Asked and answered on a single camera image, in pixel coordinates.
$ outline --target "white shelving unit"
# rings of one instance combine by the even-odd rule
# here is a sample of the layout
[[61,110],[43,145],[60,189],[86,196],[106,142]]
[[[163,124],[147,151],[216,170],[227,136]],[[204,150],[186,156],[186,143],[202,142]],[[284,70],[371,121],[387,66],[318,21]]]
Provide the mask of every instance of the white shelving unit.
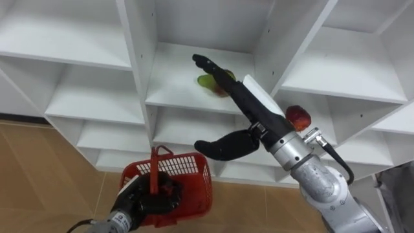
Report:
[[[249,74],[282,110],[306,109],[358,180],[414,160],[414,5],[368,1],[375,9],[342,0],[6,0],[0,74],[97,169],[120,172],[152,146],[189,153],[196,140],[248,127],[230,98],[198,85],[204,72],[191,57],[202,54],[238,80]],[[208,163],[217,181],[298,186],[263,147]]]

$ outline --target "black robotic finger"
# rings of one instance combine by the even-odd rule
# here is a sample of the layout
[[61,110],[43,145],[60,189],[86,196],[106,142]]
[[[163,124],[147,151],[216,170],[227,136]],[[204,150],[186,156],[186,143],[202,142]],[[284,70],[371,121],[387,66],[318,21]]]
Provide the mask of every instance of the black robotic finger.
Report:
[[198,68],[213,75],[215,82],[228,94],[232,94],[233,87],[237,83],[224,69],[220,68],[205,56],[194,54],[193,61]]
[[194,148],[208,158],[217,161],[231,161],[259,149],[259,140],[248,130],[234,131],[215,142],[198,140]]

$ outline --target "pear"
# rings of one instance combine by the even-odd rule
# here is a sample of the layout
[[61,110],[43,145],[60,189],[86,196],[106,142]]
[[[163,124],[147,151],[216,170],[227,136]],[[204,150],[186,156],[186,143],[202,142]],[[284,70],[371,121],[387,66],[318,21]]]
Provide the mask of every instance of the pear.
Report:
[[[234,80],[235,76],[232,71],[225,70]],[[228,94],[226,91],[224,91],[214,80],[214,77],[211,74],[204,74],[197,78],[197,82],[200,86],[205,87],[209,90],[211,90],[214,94],[216,94],[219,97],[227,97]]]

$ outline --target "black cable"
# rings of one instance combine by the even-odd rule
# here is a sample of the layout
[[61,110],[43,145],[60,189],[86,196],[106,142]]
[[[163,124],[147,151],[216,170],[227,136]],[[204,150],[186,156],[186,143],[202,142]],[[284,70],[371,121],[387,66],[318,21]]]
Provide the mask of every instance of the black cable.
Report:
[[339,156],[339,154],[335,151],[335,149],[328,143],[322,147],[334,160],[345,169],[348,173],[349,179],[347,181],[348,185],[351,185],[354,182],[355,176],[352,169],[348,166],[348,164]]
[[82,221],[79,221],[79,223],[73,225],[73,227],[71,227],[66,233],[71,233],[74,229],[82,226],[82,225],[92,225],[92,222],[94,221],[94,219],[85,219]]

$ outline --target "white wall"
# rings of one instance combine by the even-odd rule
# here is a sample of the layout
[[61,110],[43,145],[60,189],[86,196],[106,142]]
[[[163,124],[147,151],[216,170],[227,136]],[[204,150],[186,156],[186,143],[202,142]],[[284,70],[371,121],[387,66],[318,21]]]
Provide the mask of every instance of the white wall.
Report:
[[41,115],[0,75],[0,113]]

